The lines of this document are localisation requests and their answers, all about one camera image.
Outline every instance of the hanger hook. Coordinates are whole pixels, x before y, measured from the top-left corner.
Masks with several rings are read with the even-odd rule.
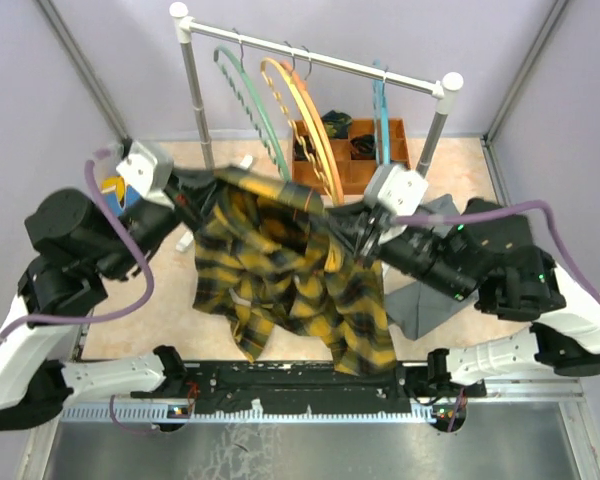
[[[287,42],[285,40],[284,43],[287,47],[289,47],[291,49],[291,61],[293,62],[293,69],[291,70],[291,73],[293,73],[296,71],[296,54],[293,53],[293,47],[291,46],[291,44],[289,42]]]
[[[309,75],[311,75],[311,70],[313,69],[313,59],[311,58],[311,52],[309,51],[309,49],[304,45],[302,45],[302,48],[304,48],[307,51],[307,57],[309,57],[309,73],[307,73],[307,76],[304,77],[304,80],[306,81],[307,78],[309,78]]]
[[[384,97],[384,86],[387,84],[387,72],[389,71],[389,66],[385,67],[384,74],[382,75],[382,96]]]
[[[240,66],[244,70],[244,45],[242,45],[242,35],[235,28],[232,28],[236,35],[238,35],[238,44],[240,45]]]

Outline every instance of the marble surface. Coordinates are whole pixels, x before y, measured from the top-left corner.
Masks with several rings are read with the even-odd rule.
[[[290,142],[281,144],[289,151]],[[424,139],[408,142],[412,159],[420,155]],[[165,148],[178,165],[204,168],[199,143],[167,143]],[[216,165],[239,163],[246,154],[256,158],[254,170],[276,175],[275,167],[258,141],[217,141],[213,144]],[[468,199],[482,196],[495,199],[480,141],[477,138],[443,138],[427,175],[430,187],[427,199],[451,193],[459,210]],[[179,253],[175,245],[185,233],[184,227],[167,237],[151,262],[156,282],[151,300],[133,314],[89,329],[83,351],[84,359],[120,358],[150,352],[157,345],[173,345],[186,360],[243,360],[235,346],[228,321],[191,308],[197,275],[194,249]],[[410,280],[390,271],[385,291],[390,292]],[[144,277],[127,283],[108,283],[109,299],[99,305],[97,313],[124,307],[142,295]],[[446,323],[417,341],[406,339],[397,326],[391,327],[396,353],[402,360],[425,359],[427,352],[440,347],[463,347],[510,335],[520,330],[519,323],[499,321],[467,307]],[[299,337],[276,328],[269,339],[262,360],[330,360],[329,350],[319,338]]]

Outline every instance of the plaid shirt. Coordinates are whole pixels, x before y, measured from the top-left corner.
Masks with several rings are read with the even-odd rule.
[[[225,188],[195,233],[193,307],[225,315],[249,361],[280,325],[322,338],[339,372],[392,368],[381,266],[357,265],[326,226],[310,221],[325,214],[320,195],[236,167],[214,174]]]

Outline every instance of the gray cloth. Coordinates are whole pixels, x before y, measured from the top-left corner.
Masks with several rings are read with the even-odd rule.
[[[429,213],[457,215],[451,195],[443,195],[423,205]],[[440,225],[433,231],[445,236],[452,227]],[[414,282],[385,296],[389,321],[400,326],[405,337],[416,340],[442,325],[453,315],[477,300],[477,294],[462,302],[453,300],[421,282]]]

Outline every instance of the gray wall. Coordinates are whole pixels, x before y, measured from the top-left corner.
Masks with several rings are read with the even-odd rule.
[[[496,147],[512,200],[553,206],[600,289],[600,0],[569,6]],[[600,377],[583,385],[600,429]]]
[[[136,136],[191,138],[196,130],[180,48],[168,14],[172,0],[56,0],[86,55]],[[551,6],[550,0],[196,0],[187,1],[200,22],[245,35],[439,80],[450,71],[465,89],[446,133],[482,134]],[[194,36],[202,93],[211,129],[249,129],[212,60],[216,39]],[[278,129],[286,123],[259,73],[263,52],[246,49],[245,66]],[[307,71],[300,62],[299,70]],[[370,117],[371,82],[324,67],[309,82],[322,113],[337,108]],[[390,114],[403,117],[409,134],[429,128],[435,101],[398,87],[387,89]],[[215,132],[220,136],[251,132]]]
[[[82,186],[83,161],[112,138],[34,2],[0,2],[0,325],[33,258],[25,216]],[[26,439],[0,433],[0,480],[14,478]]]

